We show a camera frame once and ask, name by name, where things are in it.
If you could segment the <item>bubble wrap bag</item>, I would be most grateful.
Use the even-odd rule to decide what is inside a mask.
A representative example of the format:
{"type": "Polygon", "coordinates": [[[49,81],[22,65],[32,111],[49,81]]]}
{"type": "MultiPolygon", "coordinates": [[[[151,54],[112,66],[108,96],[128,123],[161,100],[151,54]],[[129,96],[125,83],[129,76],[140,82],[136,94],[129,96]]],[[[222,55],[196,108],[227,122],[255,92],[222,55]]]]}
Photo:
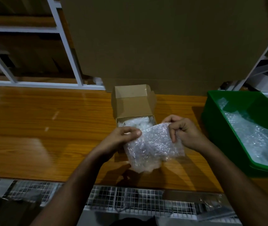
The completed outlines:
{"type": "Polygon", "coordinates": [[[144,129],[139,138],[124,145],[133,171],[151,173],[161,167],[162,162],[185,156],[181,140],[177,137],[176,142],[172,142],[169,125],[170,122],[161,123],[144,129]]]}

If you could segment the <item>white metal shelf rack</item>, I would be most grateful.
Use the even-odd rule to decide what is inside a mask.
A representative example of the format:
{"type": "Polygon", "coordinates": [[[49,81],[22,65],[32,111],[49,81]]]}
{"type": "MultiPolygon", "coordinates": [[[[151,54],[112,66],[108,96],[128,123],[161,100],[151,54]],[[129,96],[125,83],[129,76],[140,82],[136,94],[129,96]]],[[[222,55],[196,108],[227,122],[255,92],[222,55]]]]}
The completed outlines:
{"type": "Polygon", "coordinates": [[[60,0],[0,0],[0,86],[105,90],[82,72],[60,0]]]}

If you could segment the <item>large cardboard sheet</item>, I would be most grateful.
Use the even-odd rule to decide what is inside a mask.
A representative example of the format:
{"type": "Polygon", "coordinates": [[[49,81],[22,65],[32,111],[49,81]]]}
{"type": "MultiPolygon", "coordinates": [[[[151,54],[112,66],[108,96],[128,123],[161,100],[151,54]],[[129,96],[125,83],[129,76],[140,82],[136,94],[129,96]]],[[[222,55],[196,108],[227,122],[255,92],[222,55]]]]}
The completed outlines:
{"type": "Polygon", "coordinates": [[[60,0],[85,75],[157,94],[246,79],[268,48],[268,0],[60,0]]]}

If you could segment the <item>person's left hand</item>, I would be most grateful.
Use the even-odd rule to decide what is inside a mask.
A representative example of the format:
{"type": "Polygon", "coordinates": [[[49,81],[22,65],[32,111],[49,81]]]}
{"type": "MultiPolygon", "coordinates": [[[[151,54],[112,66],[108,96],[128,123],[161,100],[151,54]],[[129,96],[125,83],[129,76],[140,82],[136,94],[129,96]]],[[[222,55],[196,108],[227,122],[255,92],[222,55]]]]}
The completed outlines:
{"type": "Polygon", "coordinates": [[[118,133],[118,128],[135,128],[131,126],[117,127],[115,128],[104,140],[102,140],[93,150],[92,153],[101,159],[103,162],[107,162],[115,152],[124,147],[125,144],[134,141],[138,138],[123,138],[118,133]]]}

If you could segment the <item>person's right hand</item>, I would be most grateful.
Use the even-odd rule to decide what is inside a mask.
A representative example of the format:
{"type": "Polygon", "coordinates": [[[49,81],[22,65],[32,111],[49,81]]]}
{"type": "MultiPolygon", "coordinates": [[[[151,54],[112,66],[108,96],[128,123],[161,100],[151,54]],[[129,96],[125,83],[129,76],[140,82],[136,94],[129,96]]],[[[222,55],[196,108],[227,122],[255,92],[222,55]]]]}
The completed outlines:
{"type": "Polygon", "coordinates": [[[204,153],[212,147],[212,143],[189,118],[170,123],[168,130],[172,142],[179,139],[184,147],[196,152],[204,153]]]}

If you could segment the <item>person's right forearm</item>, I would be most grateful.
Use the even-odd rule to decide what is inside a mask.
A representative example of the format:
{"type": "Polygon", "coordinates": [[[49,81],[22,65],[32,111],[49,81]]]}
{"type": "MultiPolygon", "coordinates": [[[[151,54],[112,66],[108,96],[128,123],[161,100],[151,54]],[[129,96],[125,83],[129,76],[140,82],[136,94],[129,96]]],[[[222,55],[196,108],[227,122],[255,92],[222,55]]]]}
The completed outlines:
{"type": "Polygon", "coordinates": [[[243,226],[268,226],[268,194],[212,143],[197,150],[207,161],[243,226]]]}

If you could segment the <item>white metal shelf frame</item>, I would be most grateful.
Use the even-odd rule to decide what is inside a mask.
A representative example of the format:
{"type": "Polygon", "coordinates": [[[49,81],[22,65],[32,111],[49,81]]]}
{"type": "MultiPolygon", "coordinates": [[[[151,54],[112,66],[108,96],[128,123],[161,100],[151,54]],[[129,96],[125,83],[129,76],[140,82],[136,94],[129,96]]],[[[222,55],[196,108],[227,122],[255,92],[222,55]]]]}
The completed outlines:
{"type": "Polygon", "coordinates": [[[244,83],[251,77],[251,76],[256,76],[265,72],[268,72],[268,64],[259,66],[258,64],[260,61],[265,60],[267,57],[265,54],[268,52],[268,46],[264,50],[263,54],[260,56],[259,60],[256,62],[254,67],[251,69],[247,77],[243,80],[237,80],[237,81],[232,81],[231,84],[226,88],[226,91],[239,91],[241,87],[244,85],[244,83]]]}

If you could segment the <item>person's left forearm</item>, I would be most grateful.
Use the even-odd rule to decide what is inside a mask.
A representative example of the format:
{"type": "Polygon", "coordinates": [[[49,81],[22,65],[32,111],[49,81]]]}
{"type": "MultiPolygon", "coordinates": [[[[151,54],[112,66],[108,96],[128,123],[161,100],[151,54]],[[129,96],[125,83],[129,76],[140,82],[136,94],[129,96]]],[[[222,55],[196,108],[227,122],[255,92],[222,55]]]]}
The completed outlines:
{"type": "Polygon", "coordinates": [[[102,165],[113,154],[92,150],[30,226],[76,226],[102,165]]]}

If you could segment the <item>small open cardboard box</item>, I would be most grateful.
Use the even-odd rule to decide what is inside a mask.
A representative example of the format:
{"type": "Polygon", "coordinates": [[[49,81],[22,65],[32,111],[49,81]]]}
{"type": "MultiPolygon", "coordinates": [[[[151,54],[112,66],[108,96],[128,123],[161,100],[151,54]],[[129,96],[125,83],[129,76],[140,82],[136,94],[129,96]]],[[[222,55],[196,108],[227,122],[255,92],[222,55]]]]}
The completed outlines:
{"type": "Polygon", "coordinates": [[[152,125],[156,125],[154,115],[156,103],[155,92],[147,84],[113,87],[111,106],[116,126],[141,117],[149,117],[152,125]]]}

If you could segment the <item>bubble wrapped items in box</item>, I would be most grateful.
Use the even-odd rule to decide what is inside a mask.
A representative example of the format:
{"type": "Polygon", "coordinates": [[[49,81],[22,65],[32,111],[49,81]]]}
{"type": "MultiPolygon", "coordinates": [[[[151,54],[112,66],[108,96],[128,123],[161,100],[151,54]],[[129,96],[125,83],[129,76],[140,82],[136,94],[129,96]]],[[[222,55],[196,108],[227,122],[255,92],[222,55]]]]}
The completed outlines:
{"type": "Polygon", "coordinates": [[[155,125],[153,116],[136,117],[125,121],[118,121],[118,127],[131,126],[140,130],[148,129],[155,125]]]}

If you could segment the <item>green plastic bin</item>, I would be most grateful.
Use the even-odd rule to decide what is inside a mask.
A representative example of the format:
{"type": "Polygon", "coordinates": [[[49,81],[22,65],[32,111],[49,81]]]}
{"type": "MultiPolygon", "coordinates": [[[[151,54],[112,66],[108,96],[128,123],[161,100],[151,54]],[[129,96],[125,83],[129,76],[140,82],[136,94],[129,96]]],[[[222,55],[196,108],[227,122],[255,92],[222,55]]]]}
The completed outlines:
{"type": "Polygon", "coordinates": [[[268,178],[268,98],[208,91],[201,115],[209,139],[247,176],[268,178]]]}

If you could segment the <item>pile of bubble wrap bags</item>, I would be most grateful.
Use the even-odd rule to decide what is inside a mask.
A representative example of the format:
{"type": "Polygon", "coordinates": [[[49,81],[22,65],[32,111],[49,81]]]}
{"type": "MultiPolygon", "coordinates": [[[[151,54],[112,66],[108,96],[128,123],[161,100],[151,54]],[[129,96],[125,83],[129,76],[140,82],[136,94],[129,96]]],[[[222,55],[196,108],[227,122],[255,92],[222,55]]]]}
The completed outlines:
{"type": "Polygon", "coordinates": [[[268,166],[268,129],[255,123],[246,111],[229,112],[230,102],[225,98],[217,101],[238,138],[255,163],[268,166]]]}

